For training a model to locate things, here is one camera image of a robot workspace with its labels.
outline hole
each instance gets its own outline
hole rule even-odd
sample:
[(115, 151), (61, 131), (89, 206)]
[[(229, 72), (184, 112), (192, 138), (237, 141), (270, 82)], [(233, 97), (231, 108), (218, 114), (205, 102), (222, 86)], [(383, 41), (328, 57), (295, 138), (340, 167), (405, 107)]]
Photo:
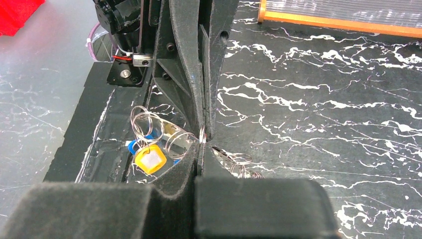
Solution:
[(167, 44), (166, 48), (168, 51), (174, 51), (174, 44), (170, 42)]
[(163, 78), (164, 78), (164, 80), (166, 80), (166, 81), (171, 80), (171, 78), (170, 78), (169, 74), (167, 74), (166, 72), (164, 72), (164, 73), (163, 73)]
[(228, 41), (228, 32), (222, 31), (220, 33), (220, 39), (223, 41), (224, 44), (227, 44), (227, 41)]

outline blue plastic piece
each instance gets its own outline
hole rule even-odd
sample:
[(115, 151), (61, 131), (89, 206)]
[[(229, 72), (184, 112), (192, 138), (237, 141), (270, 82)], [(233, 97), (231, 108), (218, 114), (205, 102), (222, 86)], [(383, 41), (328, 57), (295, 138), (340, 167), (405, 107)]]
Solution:
[[(154, 137), (152, 137), (152, 135), (147, 135), (145, 138), (146, 139), (154, 139)], [(130, 142), (129, 145), (127, 146), (127, 149), (129, 150), (129, 152), (132, 155), (135, 155), (136, 154), (136, 151), (133, 149), (133, 146), (135, 146), (135, 144), (136, 144), (136, 139), (133, 140), (132, 142)]]

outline metal clip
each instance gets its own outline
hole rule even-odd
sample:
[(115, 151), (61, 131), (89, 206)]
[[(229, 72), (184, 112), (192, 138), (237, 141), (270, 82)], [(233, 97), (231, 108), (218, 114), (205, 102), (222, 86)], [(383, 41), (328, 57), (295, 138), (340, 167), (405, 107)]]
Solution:
[(152, 55), (133, 55), (133, 66), (150, 67), (152, 66)]

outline yellow tag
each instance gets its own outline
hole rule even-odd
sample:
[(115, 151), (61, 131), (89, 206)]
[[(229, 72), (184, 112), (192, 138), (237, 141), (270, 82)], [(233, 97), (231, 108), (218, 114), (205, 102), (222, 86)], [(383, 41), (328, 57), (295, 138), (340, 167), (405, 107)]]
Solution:
[(164, 126), (164, 131), (168, 134), (172, 135), (174, 132), (176, 132), (176, 128), (172, 126), (172, 124), (168, 123)]
[(135, 164), (147, 174), (157, 172), (166, 162), (166, 156), (157, 145), (145, 147), (135, 154)]

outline screw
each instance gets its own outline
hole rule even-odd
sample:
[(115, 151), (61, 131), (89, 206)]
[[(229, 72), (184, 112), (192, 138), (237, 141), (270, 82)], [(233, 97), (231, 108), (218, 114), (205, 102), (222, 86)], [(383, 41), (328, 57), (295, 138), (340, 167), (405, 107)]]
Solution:
[(167, 72), (163, 72), (162, 76), (163, 76), (164, 80), (166, 80), (166, 81), (171, 80), (171, 78), (170, 78), (169, 74), (167, 74)]
[(129, 70), (122, 70), (120, 72), (120, 77), (124, 79), (129, 78), (130, 75), (131, 75), (131, 72)]
[(167, 44), (166, 48), (168, 51), (174, 51), (174, 44), (170, 42)]

